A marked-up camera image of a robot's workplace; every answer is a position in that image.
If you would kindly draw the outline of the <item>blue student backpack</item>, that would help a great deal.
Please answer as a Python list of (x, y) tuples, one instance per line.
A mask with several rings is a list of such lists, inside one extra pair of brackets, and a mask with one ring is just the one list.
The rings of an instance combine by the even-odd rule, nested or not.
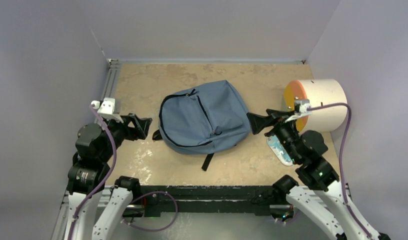
[(235, 147), (251, 132), (248, 108), (227, 80), (204, 83), (166, 96), (159, 108), (154, 141), (184, 155), (205, 155), (206, 171), (215, 153)]

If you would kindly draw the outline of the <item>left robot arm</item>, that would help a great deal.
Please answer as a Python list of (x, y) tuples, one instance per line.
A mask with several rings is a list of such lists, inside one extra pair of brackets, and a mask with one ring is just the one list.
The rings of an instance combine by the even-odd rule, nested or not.
[(79, 129), (72, 167), (67, 174), (71, 219), (66, 225), (66, 240), (107, 240), (127, 204), (134, 205), (140, 201), (139, 180), (121, 176), (116, 181), (116, 193), (110, 197), (109, 205), (95, 220), (105, 183), (116, 165), (118, 147), (125, 140), (146, 139), (151, 123), (151, 118), (139, 118), (130, 113), (121, 116), (120, 121), (99, 116), (97, 123), (89, 123)]

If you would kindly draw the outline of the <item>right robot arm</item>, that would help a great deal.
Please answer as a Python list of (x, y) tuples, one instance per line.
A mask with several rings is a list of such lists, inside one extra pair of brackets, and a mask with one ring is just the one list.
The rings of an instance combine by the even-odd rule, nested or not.
[(328, 150), (322, 134), (308, 130), (299, 134), (296, 121), (314, 108), (298, 106), (294, 111), (267, 109), (267, 116), (248, 112), (254, 135), (266, 127), (266, 137), (277, 137), (292, 162), (305, 191), (291, 176), (285, 175), (273, 185), (272, 196), (280, 204), (287, 201), (311, 219), (331, 240), (388, 240), (363, 217), (346, 191), (343, 173), (337, 173), (323, 157)]

